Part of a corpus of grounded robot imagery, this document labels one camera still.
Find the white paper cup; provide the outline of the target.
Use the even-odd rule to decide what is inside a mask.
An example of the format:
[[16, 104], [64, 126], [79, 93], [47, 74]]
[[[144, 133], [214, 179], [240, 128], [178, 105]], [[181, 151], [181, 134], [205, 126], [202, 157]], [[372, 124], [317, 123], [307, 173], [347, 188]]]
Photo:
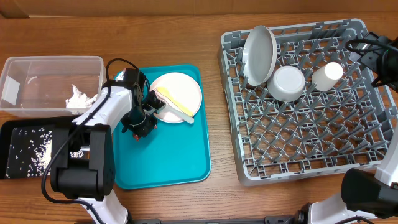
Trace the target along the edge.
[[336, 62], [330, 62], [313, 73], [312, 83], [318, 91], [328, 91], [342, 76], [343, 67]]

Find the white napkin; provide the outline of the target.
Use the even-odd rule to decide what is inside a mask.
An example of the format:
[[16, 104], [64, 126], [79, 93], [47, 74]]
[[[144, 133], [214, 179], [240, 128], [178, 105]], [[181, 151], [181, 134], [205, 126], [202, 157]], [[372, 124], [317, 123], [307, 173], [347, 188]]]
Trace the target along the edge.
[[82, 93], [75, 85], [72, 85], [73, 95], [65, 100], [66, 108], [89, 108], [97, 100], [97, 94], [92, 98]]

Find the small grey bowl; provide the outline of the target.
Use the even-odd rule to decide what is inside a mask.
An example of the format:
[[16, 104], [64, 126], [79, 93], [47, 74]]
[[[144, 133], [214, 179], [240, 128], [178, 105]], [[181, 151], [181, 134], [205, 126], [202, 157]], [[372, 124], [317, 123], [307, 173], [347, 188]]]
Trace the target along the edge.
[[293, 66], [278, 68], [267, 81], [270, 95], [278, 101], [291, 102], [299, 99], [304, 86], [303, 73]]

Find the grey round plate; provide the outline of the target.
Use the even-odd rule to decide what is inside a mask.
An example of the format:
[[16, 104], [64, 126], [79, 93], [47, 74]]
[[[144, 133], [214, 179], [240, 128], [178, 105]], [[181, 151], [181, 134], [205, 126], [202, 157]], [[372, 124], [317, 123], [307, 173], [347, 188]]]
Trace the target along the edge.
[[277, 43], [274, 34], [265, 26], [250, 31], [243, 47], [243, 73], [248, 84], [258, 86], [266, 82], [274, 71], [277, 59]]

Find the red ketchup packet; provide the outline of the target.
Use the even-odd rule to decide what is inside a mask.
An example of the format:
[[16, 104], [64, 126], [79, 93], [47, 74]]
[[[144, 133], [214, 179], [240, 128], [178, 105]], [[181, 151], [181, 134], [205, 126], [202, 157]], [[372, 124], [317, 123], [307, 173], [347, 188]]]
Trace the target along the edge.
[[139, 141], [139, 140], [140, 140], [140, 137], [139, 137], [138, 135], [136, 135], [136, 134], [133, 134], [133, 138], [134, 138], [136, 141]]

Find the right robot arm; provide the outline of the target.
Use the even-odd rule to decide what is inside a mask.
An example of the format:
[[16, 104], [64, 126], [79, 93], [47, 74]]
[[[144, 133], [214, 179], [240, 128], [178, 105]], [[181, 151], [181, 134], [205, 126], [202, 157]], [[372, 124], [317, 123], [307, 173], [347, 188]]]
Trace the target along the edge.
[[[359, 62], [377, 73], [372, 87], [397, 90], [397, 40], [373, 32], [347, 41], [347, 50], [358, 54]], [[304, 205], [287, 223], [371, 223], [373, 219], [397, 216], [397, 134], [393, 134], [386, 155], [375, 174], [349, 169], [341, 190], [330, 198]]]

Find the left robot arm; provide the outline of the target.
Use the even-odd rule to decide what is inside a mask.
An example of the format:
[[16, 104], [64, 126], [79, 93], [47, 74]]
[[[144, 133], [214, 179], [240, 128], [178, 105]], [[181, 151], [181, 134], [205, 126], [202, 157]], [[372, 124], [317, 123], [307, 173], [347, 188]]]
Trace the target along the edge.
[[122, 124], [123, 132], [146, 137], [163, 106], [138, 68], [125, 69], [120, 80], [107, 80], [87, 112], [54, 128], [48, 166], [52, 190], [65, 196], [65, 204], [80, 204], [95, 223], [132, 223], [113, 189], [113, 131]]

